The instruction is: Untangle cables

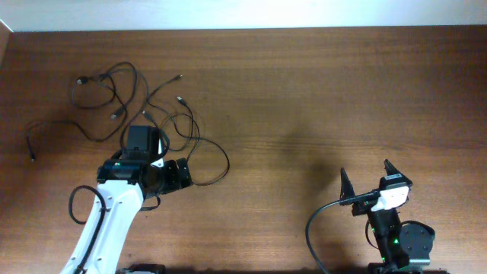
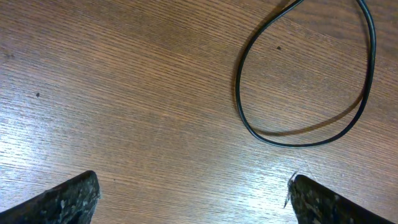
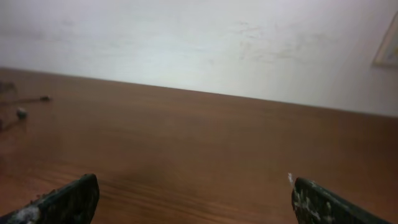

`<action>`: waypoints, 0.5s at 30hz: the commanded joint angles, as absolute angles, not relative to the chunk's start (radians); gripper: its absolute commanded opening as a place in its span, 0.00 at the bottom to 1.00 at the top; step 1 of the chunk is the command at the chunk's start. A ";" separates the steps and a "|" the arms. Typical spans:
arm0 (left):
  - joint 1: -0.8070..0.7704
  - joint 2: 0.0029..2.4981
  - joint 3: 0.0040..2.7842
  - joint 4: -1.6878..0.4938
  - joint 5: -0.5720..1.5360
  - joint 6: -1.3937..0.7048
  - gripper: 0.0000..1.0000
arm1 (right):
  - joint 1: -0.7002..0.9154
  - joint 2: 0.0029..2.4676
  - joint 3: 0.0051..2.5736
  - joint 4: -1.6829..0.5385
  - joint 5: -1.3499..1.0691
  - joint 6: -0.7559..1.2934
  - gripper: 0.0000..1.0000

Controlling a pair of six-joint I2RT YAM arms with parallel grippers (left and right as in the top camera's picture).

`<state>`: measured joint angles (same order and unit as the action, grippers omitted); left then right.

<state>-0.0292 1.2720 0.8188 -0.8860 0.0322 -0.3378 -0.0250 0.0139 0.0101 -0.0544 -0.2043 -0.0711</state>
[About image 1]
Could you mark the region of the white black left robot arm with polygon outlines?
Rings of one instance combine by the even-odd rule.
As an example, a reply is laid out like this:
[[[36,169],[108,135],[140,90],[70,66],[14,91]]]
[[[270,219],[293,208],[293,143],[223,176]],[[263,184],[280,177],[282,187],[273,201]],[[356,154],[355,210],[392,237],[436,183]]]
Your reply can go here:
[[[193,185],[187,160],[165,161],[162,130],[130,126],[128,145],[107,159],[97,171],[97,186],[77,186],[68,201],[73,214],[75,194],[89,190],[94,203],[84,229],[62,273],[115,273],[127,234],[139,212],[156,209],[161,196]],[[144,207],[147,199],[157,205]]]

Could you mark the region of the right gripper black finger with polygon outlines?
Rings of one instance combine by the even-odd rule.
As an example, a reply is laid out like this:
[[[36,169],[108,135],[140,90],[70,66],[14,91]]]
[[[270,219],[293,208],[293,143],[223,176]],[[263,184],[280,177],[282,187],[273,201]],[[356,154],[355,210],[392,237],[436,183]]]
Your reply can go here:
[[[393,166],[393,164],[388,160],[384,160],[384,170],[388,176],[399,174],[399,171]]]
[[[345,168],[340,169],[340,180],[341,180],[341,190],[340,190],[340,205],[347,206],[353,203],[355,198],[355,191],[353,189],[351,180],[349,179]]]

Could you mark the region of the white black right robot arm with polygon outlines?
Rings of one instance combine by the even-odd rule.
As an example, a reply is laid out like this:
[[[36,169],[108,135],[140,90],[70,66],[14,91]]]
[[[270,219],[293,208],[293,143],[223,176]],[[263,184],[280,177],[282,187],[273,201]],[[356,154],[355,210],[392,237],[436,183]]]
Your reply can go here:
[[[413,182],[387,159],[384,170],[377,189],[357,195],[341,169],[339,204],[352,206],[354,216],[368,217],[382,258],[380,263],[369,263],[369,273],[421,273],[431,263],[435,231],[421,222],[399,219],[398,208],[408,202]]]

